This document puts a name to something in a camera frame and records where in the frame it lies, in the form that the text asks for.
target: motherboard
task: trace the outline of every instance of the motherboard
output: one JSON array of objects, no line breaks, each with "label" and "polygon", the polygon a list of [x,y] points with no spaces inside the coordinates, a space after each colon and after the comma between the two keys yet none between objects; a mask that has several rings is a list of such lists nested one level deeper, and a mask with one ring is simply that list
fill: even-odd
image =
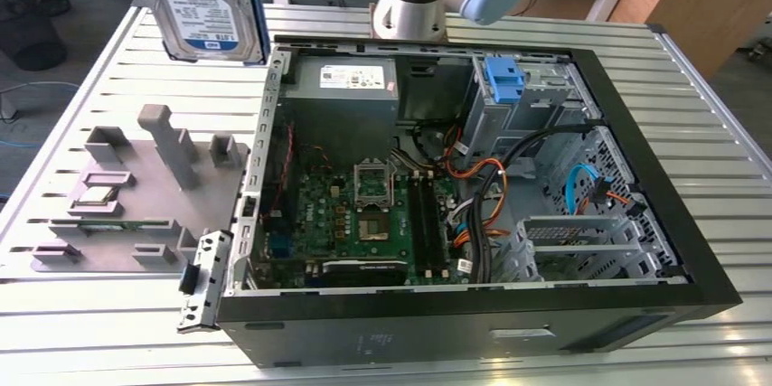
[{"label": "motherboard", "polygon": [[451,179],[371,169],[364,163],[355,172],[302,175],[292,234],[268,237],[263,268],[275,287],[462,282],[450,272],[444,223]]}]

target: expansion slot bracket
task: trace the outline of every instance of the expansion slot bracket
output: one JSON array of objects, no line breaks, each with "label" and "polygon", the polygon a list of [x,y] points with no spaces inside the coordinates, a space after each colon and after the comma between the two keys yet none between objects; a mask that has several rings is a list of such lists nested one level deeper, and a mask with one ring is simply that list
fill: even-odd
[{"label": "expansion slot bracket", "polygon": [[220,330],[215,320],[232,242],[230,231],[211,232],[199,239],[194,264],[187,265],[180,279],[184,304],[178,332],[182,334]]}]

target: ram slot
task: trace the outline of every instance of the ram slot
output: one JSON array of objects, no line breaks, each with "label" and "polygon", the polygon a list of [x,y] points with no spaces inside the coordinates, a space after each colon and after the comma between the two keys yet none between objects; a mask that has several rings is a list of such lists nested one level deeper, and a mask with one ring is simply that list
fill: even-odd
[{"label": "ram slot", "polygon": [[418,274],[423,274],[426,270],[431,269],[423,209],[420,181],[411,180],[411,185],[408,186],[408,213],[411,215],[412,258]]},{"label": "ram slot", "polygon": [[439,227],[439,206],[436,204],[432,180],[422,181],[422,212],[424,217],[424,245],[428,267],[436,273],[446,268],[446,251]]}]

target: hard drive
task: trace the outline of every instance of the hard drive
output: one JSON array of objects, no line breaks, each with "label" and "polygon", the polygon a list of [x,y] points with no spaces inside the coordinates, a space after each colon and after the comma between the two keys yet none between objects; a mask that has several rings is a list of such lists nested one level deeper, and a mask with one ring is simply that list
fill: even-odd
[{"label": "hard drive", "polygon": [[260,0],[147,0],[170,57],[266,63],[271,39]]}]

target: slotted metal table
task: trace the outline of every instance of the slotted metal table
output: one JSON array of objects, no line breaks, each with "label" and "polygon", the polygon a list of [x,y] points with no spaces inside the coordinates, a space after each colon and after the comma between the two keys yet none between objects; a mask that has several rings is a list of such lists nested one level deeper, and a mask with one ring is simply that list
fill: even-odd
[{"label": "slotted metal table", "polygon": [[[370,33],[367,10],[268,6],[267,15],[274,34]],[[482,28],[456,15],[448,28],[455,42],[595,50],[743,305],[612,353],[259,370],[223,332],[176,334],[176,276],[34,273],[28,247],[66,208],[92,127],[148,138],[136,114],[156,103],[195,140],[226,131],[252,143],[264,69],[170,61],[152,14],[132,8],[0,214],[2,384],[772,384],[772,164],[667,35],[542,19]]]}]

